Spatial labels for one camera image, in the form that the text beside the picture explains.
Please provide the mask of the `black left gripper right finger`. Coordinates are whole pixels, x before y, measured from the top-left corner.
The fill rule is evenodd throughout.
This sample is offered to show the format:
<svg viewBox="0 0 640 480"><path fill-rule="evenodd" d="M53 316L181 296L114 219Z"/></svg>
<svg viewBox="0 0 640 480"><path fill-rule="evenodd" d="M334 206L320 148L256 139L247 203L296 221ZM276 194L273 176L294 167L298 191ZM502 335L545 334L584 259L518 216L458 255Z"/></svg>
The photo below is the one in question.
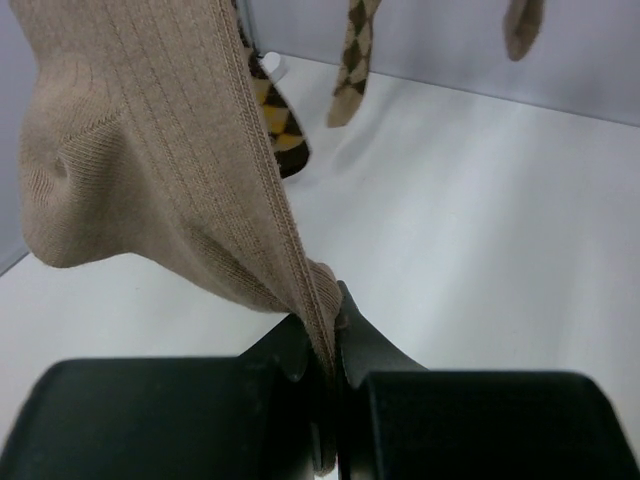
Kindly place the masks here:
<svg viewBox="0 0 640 480"><path fill-rule="evenodd" d="M336 333L343 479L635 479L639 466L590 377L430 370L345 293Z"/></svg>

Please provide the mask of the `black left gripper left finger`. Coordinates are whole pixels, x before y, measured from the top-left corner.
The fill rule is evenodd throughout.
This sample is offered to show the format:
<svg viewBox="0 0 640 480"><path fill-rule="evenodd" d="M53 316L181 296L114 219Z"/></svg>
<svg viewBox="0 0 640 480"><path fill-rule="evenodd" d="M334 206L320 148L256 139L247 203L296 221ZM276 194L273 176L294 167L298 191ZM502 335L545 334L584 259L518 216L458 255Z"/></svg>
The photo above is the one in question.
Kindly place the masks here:
<svg viewBox="0 0 640 480"><path fill-rule="evenodd" d="M289 316L235 357L51 366L13 427L17 479L309 479L314 375Z"/></svg>

